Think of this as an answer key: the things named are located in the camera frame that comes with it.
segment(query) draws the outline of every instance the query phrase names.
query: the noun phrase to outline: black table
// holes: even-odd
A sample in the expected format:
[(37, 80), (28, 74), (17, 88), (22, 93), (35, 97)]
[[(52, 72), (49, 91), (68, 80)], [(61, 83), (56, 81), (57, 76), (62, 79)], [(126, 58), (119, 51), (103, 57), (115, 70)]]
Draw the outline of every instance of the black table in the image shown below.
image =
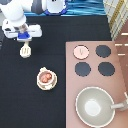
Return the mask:
[[(32, 55), (23, 59), (23, 43), (5, 39), (0, 50), (0, 127), (66, 128), (66, 41), (110, 41), (107, 16), (28, 17), (42, 27), (41, 38), (30, 43)], [(58, 76), (51, 91), (36, 84), (40, 68)]]

